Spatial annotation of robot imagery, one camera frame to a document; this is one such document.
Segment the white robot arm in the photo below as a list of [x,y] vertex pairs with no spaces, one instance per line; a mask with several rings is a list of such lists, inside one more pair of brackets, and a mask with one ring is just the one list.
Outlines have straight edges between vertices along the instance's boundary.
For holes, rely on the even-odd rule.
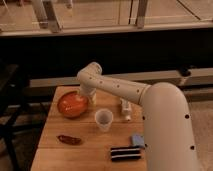
[[147,171],[200,171],[186,97],[175,85],[153,85],[102,75],[91,62],[77,74],[80,92],[106,91],[142,107]]

